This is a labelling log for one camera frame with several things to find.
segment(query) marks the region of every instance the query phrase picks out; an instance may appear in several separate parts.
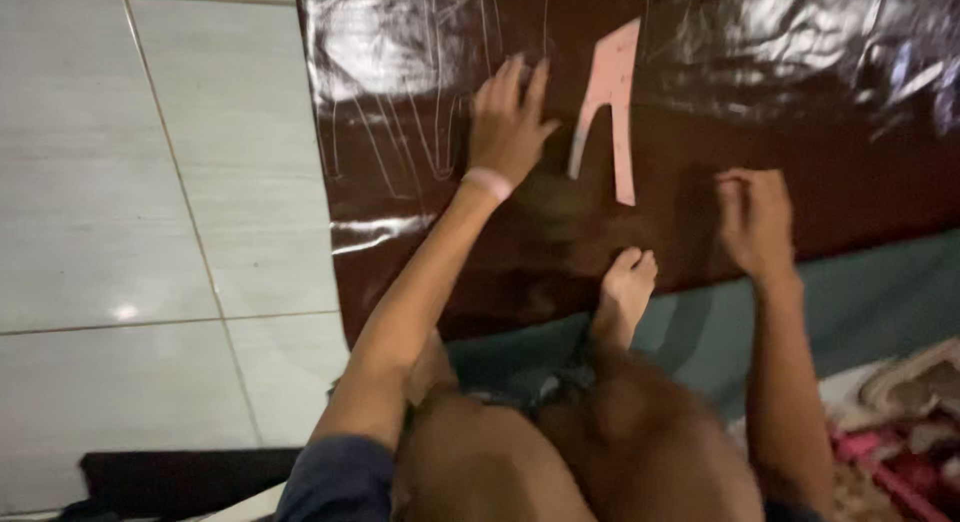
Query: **hand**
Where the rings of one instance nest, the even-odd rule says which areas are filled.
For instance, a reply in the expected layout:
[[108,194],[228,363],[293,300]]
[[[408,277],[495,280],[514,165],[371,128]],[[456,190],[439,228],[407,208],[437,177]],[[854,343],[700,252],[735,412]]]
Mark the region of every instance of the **hand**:
[[716,176],[720,236],[726,252],[755,282],[795,276],[792,207],[779,170],[731,169]]
[[517,55],[486,80],[473,99],[469,167],[497,171],[514,187],[523,182],[543,154],[544,141],[560,126],[541,123],[549,65],[540,61],[520,104],[523,56]]

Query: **white tile floor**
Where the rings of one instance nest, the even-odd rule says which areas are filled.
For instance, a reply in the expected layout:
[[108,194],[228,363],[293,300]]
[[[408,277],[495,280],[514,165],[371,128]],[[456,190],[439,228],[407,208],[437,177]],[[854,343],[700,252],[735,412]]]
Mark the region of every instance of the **white tile floor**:
[[292,0],[0,0],[0,55],[0,512],[302,444],[347,350]]

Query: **foot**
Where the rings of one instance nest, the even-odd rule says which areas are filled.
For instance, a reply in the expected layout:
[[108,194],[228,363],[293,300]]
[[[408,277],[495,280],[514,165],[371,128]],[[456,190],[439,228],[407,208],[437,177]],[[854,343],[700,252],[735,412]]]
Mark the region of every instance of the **foot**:
[[590,326],[594,344],[620,351],[630,349],[656,277],[657,261],[652,250],[628,248],[617,257],[600,284],[600,306]]
[[434,329],[426,338],[423,349],[416,357],[416,363],[410,371],[405,386],[406,397],[410,404],[416,406],[426,398],[430,390],[441,387],[456,390],[457,375],[450,367],[450,357],[447,348],[440,338],[440,333]]

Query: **thigh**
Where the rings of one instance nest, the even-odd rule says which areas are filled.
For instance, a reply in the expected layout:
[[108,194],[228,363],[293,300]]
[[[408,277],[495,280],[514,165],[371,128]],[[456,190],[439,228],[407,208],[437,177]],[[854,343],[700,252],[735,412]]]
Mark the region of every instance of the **thigh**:
[[420,406],[397,475],[408,520],[594,519],[560,454],[530,421],[451,392]]
[[753,472],[699,397],[626,352],[595,369],[590,393],[537,424],[602,522],[762,520]]

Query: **person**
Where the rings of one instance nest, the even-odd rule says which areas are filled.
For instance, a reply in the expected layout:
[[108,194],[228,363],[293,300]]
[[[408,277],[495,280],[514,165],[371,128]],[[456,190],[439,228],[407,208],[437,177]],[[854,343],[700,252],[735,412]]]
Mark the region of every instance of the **person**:
[[477,92],[469,171],[366,321],[277,519],[829,518],[832,453],[780,171],[716,176],[720,234],[756,301],[749,459],[703,400],[630,351],[654,289],[653,251],[623,251],[603,278],[586,392],[532,419],[460,394],[435,325],[486,221],[558,127],[542,117],[547,63],[521,102],[522,68],[511,59]]

